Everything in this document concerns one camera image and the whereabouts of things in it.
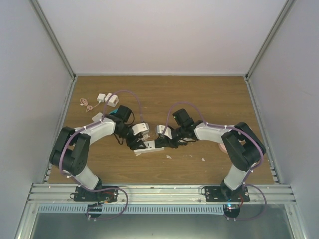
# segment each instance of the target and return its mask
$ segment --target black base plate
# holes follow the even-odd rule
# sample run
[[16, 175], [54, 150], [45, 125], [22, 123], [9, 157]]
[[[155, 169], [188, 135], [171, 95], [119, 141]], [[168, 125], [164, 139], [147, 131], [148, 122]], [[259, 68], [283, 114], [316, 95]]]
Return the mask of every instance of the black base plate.
[[245, 187], [244, 191], [239, 191], [237, 195], [232, 197], [230, 200], [226, 200], [225, 197], [222, 195], [220, 191], [220, 186], [206, 186], [202, 190], [202, 193], [205, 193], [206, 202], [215, 202], [215, 203], [223, 203], [223, 202], [241, 202], [241, 198], [239, 195], [243, 197], [244, 202], [249, 202], [250, 198], [249, 195], [246, 196], [245, 193], [248, 192], [247, 187]]
[[[102, 186], [102, 189], [104, 188], [117, 188], [117, 186]], [[76, 187], [75, 193], [71, 193], [70, 198], [75, 202], [101, 202], [107, 200], [108, 198], [107, 202], [111, 203], [117, 201], [118, 190], [110, 189], [104, 192], [92, 193], [86, 191], [82, 187]]]

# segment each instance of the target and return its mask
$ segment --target enclosure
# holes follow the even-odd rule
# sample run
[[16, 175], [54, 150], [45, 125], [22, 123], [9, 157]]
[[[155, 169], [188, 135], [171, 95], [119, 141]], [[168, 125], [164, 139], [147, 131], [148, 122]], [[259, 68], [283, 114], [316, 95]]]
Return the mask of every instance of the enclosure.
[[[0, 6], [1, 238], [316, 238], [317, 2], [6, 0]], [[113, 194], [116, 201], [95, 212], [99, 219], [125, 211], [110, 221], [88, 220], [90, 203], [70, 197], [77, 184], [49, 158], [63, 127], [88, 125], [103, 111], [98, 94], [123, 89], [139, 98], [148, 140], [157, 139], [154, 129], [165, 125], [176, 102], [194, 104], [208, 123], [225, 129], [247, 123], [267, 153], [244, 182], [257, 186], [248, 187], [250, 201], [234, 203], [241, 202], [236, 220], [224, 214], [233, 203], [212, 202], [206, 191], [233, 164], [221, 144], [199, 140], [136, 154], [113, 136], [90, 146], [87, 165], [103, 185], [128, 193]], [[119, 104], [107, 112], [124, 105], [139, 123], [135, 98], [117, 95]], [[81, 98], [98, 104], [86, 108]], [[180, 104], [168, 125], [177, 127], [171, 114], [182, 108], [202, 119]]]

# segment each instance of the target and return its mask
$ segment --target robotic arm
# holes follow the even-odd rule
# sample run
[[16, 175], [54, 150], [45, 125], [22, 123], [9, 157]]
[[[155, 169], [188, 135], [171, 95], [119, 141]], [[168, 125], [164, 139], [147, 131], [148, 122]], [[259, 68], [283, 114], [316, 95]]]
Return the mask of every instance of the robotic arm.
[[[208, 140], [217, 143], [223, 143], [227, 149], [228, 155], [232, 162], [229, 173], [221, 182], [220, 193], [225, 201], [238, 199], [238, 194], [242, 191], [240, 187], [250, 168], [260, 160], [260, 153], [255, 145], [244, 135], [230, 129], [220, 129], [207, 126], [202, 121], [194, 122], [185, 109], [181, 109], [173, 116], [179, 125], [173, 129], [158, 125], [156, 127], [158, 139], [155, 140], [156, 147], [177, 148], [181, 145], [187, 145], [187, 141]], [[257, 136], [252, 132], [246, 123], [240, 122], [234, 126], [247, 133], [259, 145], [262, 153], [266, 149]]]
[[[77, 134], [68, 146], [63, 157], [62, 170], [71, 174], [81, 185], [90, 190], [97, 189], [97, 186], [102, 185], [101, 180], [87, 166], [91, 144], [105, 136], [116, 134], [126, 139], [127, 146], [131, 150], [146, 148], [141, 139], [144, 134], [150, 131], [149, 125], [144, 122], [135, 125], [125, 124], [131, 113], [132, 111], [128, 107], [120, 106], [116, 113], [105, 116], [100, 124], [88, 129], [84, 127], [85, 130]], [[61, 130], [50, 155], [51, 164], [59, 167], [61, 153], [66, 142], [79, 129], [81, 128], [64, 127]]]

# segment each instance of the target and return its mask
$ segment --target small white object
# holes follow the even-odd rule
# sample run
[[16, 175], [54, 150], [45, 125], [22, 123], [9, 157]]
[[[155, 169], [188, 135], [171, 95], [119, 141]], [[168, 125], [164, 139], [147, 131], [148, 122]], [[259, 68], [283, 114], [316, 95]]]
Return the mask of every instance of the small white object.
[[[111, 95], [112, 93], [108, 93], [107, 96], [104, 95], [104, 101], [106, 102]], [[113, 95], [108, 102], [108, 106], [115, 107], [118, 104], [118, 102], [119, 97], [117, 95]]]
[[99, 113], [97, 113], [95, 116], [93, 116], [92, 117], [92, 120], [93, 120], [93, 122], [97, 122], [97, 121], [99, 121], [101, 118], [102, 118], [102, 113], [101, 112], [99, 112]]
[[98, 102], [104, 102], [104, 98], [105, 98], [105, 94], [102, 94], [102, 93], [100, 93], [99, 95], [98, 95], [98, 97], [97, 97], [97, 101]]
[[148, 123], [138, 123], [132, 127], [133, 135], [137, 135], [139, 133], [146, 134], [150, 132], [150, 127]]
[[134, 150], [134, 153], [135, 154], [138, 154], [138, 153], [150, 153], [150, 152], [157, 152], [157, 151], [162, 151], [165, 149], [165, 147], [162, 147], [162, 148], [155, 148], [155, 141], [152, 140], [152, 141], [146, 141], [144, 142], [145, 146], [147, 148], [144, 148], [144, 149], [136, 149]]

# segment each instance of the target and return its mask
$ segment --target wooden floor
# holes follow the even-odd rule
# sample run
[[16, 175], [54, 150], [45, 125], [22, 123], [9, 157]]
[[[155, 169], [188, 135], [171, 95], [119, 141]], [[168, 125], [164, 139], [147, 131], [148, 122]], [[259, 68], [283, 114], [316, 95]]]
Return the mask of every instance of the wooden floor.
[[[142, 103], [144, 120], [154, 130], [165, 124], [172, 104], [189, 101], [199, 107], [210, 123], [237, 124], [246, 122], [261, 138], [256, 116], [242, 77], [202, 76], [92, 76], [79, 77], [75, 85], [67, 113], [65, 126], [79, 127], [92, 122], [91, 118], [102, 111], [99, 105], [85, 112], [80, 98], [97, 103], [98, 93], [127, 89], [138, 95]], [[119, 94], [120, 104], [131, 108], [139, 122], [138, 104], [128, 93]], [[179, 105], [175, 111], [185, 108], [190, 116], [200, 120], [198, 113], [188, 105]], [[169, 125], [176, 127], [173, 117]], [[161, 152], [141, 154], [135, 157], [124, 143], [119, 145], [113, 136], [108, 136], [90, 147], [88, 166], [104, 183], [139, 184], [219, 184], [227, 175], [231, 162], [227, 154], [220, 151], [217, 143], [198, 141], [178, 149], [166, 148]], [[71, 183], [53, 167], [50, 183]], [[248, 179], [254, 184], [273, 184], [268, 159]]]

